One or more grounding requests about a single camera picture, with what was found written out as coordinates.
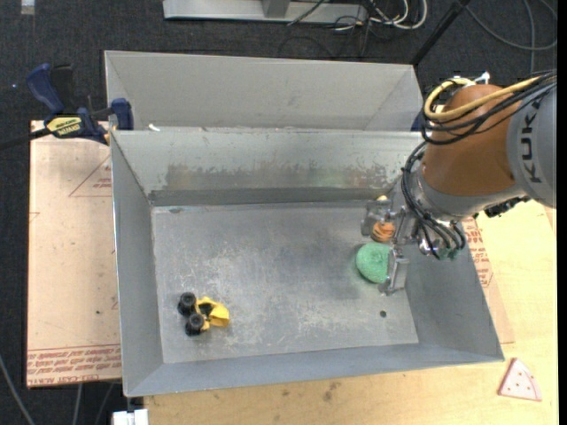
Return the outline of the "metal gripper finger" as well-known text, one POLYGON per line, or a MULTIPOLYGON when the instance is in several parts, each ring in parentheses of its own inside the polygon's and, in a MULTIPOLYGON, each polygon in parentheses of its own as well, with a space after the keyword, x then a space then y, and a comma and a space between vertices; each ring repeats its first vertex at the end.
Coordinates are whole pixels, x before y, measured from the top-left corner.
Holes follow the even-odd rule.
POLYGON ((409 258, 400 250, 391 248, 388 252, 386 280, 378 284, 378 289, 385 295, 392 295, 404 290, 409 271, 409 258))
POLYGON ((391 201, 368 201, 361 221, 361 233, 371 238, 392 238, 391 201))

